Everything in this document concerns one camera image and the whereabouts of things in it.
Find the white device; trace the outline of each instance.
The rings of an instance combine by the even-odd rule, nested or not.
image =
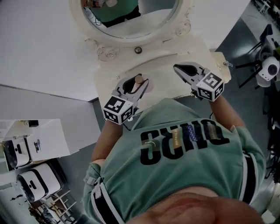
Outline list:
[[[31,162],[28,144],[25,138],[4,141],[7,160],[12,168],[18,168]]]
[[[209,72],[196,84],[197,95],[214,102],[224,91],[224,81]]]
[[[46,163],[17,176],[23,193],[29,202],[38,201],[61,189],[54,172]]]
[[[111,95],[103,108],[103,115],[105,119],[121,125],[133,115],[133,102]]]
[[[198,97],[214,102],[224,91],[224,81],[196,62],[175,64],[174,71]]]
[[[280,63],[275,57],[269,57],[262,63],[262,70],[259,72],[259,76],[266,81],[272,80],[279,72]]]
[[[142,74],[126,77],[119,81],[109,101],[103,108],[103,115],[106,120],[122,125],[137,111],[138,101],[142,98],[149,85],[149,79],[146,79],[134,91],[133,87],[137,76],[142,76]]]

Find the white wall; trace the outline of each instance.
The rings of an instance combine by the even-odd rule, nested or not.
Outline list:
[[[17,181],[17,173],[15,170],[0,174],[0,186]]]
[[[71,153],[100,135],[92,103],[0,86],[0,120],[13,119],[60,119]]]
[[[89,101],[96,62],[68,0],[0,3],[0,84]]]
[[[250,0],[193,0],[192,31],[202,34],[207,47],[216,50],[242,15]]]

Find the white box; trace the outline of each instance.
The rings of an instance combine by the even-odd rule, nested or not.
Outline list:
[[[107,120],[122,125],[133,115],[133,103],[111,95],[103,108],[103,115]]]
[[[71,155],[60,119],[53,119],[42,127],[32,129],[33,134],[26,138],[32,161]]]
[[[208,73],[197,85],[197,95],[214,102],[224,91],[224,81]]]

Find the round mirror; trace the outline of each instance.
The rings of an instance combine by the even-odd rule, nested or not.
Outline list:
[[[88,20],[113,37],[132,39],[162,27],[178,6],[176,0],[82,0]]]
[[[69,0],[78,26],[111,46],[136,46],[176,28],[190,0]]]

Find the green t-shirt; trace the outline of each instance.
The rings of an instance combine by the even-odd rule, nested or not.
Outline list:
[[[127,222],[167,196],[192,186],[238,199],[242,150],[256,158],[259,188],[265,159],[247,129],[233,127],[231,132],[165,99],[143,112],[134,130],[119,139],[102,167],[90,164],[85,182],[89,177],[102,177],[112,203]],[[85,185],[84,207],[100,223],[91,204],[92,189]]]
[[[113,7],[108,7],[104,2],[101,8],[90,8],[90,10],[100,22],[109,22],[131,13],[138,6],[138,0],[117,1],[118,3]]]

